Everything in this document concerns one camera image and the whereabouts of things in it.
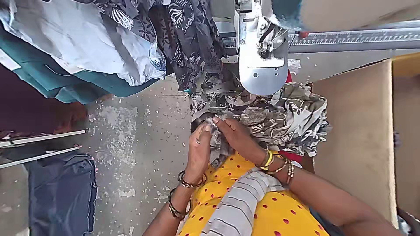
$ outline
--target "metal rod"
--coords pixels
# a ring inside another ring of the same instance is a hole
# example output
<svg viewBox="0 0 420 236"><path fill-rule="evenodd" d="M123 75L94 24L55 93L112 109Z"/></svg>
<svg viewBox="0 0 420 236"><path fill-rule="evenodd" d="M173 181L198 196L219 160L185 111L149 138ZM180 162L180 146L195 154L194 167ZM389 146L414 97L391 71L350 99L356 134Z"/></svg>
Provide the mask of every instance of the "metal rod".
<svg viewBox="0 0 420 236"><path fill-rule="evenodd" d="M23 160L13 161L13 162L10 162L10 163L0 165L0 169L6 168L6 167L11 167L11 166L14 166L14 165L23 164L23 163L30 162L30 161L33 161L33 160L39 160L39 159L42 159L42 158L51 157L51 156L58 155L58 154L63 154L63 153L66 153L66 152L71 152L71 151L74 151L74 150L78 150L80 148L81 148L81 146L77 146L77 147L64 149L64 150L61 150L61 151L47 153L47 154L44 154L44 155L41 155L41 156L36 156L36 157L31 157L31 158L27 158L27 159L23 159Z"/></svg>
<svg viewBox="0 0 420 236"><path fill-rule="evenodd" d="M19 144L25 144L25 143L30 143L30 142L48 140L48 139L62 138L62 137L67 137L67 136L72 136L72 135L77 135L77 134L84 134L84 133L86 133L86 130L78 130L78 131L72 131L72 132L61 133L61 134L46 134L46 135L39 135L39 136L16 139L16 140L7 140L7 141L0 142L0 148L13 146L13 145L19 145Z"/></svg>

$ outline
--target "gray striped cloth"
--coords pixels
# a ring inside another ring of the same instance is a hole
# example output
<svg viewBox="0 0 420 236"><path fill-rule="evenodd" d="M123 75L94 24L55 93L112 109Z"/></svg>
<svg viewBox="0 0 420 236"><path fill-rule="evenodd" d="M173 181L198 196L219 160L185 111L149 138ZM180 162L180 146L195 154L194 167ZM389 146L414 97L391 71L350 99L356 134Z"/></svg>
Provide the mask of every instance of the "gray striped cloth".
<svg viewBox="0 0 420 236"><path fill-rule="evenodd" d="M292 164L302 168L295 161ZM252 168L225 194L200 235L251 236L257 203L267 192L285 189L276 178Z"/></svg>

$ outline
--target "dark blue cloth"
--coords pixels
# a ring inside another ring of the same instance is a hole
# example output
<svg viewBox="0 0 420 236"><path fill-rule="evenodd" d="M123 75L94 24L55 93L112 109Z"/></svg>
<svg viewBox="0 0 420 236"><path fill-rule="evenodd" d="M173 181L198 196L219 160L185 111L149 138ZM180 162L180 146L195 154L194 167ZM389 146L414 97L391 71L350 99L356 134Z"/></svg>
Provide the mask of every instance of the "dark blue cloth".
<svg viewBox="0 0 420 236"><path fill-rule="evenodd" d="M93 231L97 186L91 156L72 151L25 167L31 236L84 236Z"/></svg>

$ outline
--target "floral print fabric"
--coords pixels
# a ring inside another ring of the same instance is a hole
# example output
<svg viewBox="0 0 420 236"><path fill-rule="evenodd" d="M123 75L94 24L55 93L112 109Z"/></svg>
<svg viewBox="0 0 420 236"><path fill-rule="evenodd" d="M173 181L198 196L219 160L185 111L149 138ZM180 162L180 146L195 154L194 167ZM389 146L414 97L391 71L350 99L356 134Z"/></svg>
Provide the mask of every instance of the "floral print fabric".
<svg viewBox="0 0 420 236"><path fill-rule="evenodd" d="M226 55L207 0L76 0L93 3L124 28L157 43L173 67L179 90L193 87L204 70L222 71Z"/></svg>
<svg viewBox="0 0 420 236"><path fill-rule="evenodd" d="M183 91L194 86L202 70L222 72L220 59L226 52L206 0L171 2L169 6L152 7L149 16L157 44L173 67L179 90Z"/></svg>

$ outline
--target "bracelet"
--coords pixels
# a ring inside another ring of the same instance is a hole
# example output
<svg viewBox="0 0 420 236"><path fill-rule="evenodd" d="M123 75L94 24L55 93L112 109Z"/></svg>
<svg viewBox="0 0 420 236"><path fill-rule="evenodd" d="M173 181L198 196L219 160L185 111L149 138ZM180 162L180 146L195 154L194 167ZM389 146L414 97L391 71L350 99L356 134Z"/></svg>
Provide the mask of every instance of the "bracelet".
<svg viewBox="0 0 420 236"><path fill-rule="evenodd" d="M267 149L267 155L261 165L255 165L263 171L268 171L268 167L274 162L273 152Z"/></svg>
<svg viewBox="0 0 420 236"><path fill-rule="evenodd" d="M190 210L192 208L192 202L191 202L191 199L190 199L189 200L189 210L185 211L185 213L181 213L177 209L175 209L175 207L172 204L172 194L175 192L175 189L176 188L172 189L171 192L169 193L169 198L168 198L169 211L171 212L171 214L174 218L178 218L178 219L182 220L190 212Z"/></svg>
<svg viewBox="0 0 420 236"><path fill-rule="evenodd" d="M266 174L272 175L272 174L278 173L279 171L283 170L288 164L291 165L291 162L288 158L282 157L281 155L279 155L279 156L280 156L279 157L280 159L284 160L284 164L280 168L278 168L277 170L271 171L271 172L266 172Z"/></svg>
<svg viewBox="0 0 420 236"><path fill-rule="evenodd" d="M293 175L294 175L294 166L290 162L290 164L289 164L289 170L287 171L287 182L286 182L287 185L290 184L290 181L292 180Z"/></svg>
<svg viewBox="0 0 420 236"><path fill-rule="evenodd" d="M184 176L185 176L185 170L183 170L183 171L179 172L179 174L178 174L178 181L181 183L181 185L182 185L182 186L184 186L184 187L186 187L186 188L201 187L201 186L203 186L203 185L206 183L206 181L207 181L207 175L206 175L206 174L203 174L203 177L201 178L201 181L200 181L197 185L194 185L194 184L191 184L191 183L185 182L185 181L184 181Z"/></svg>

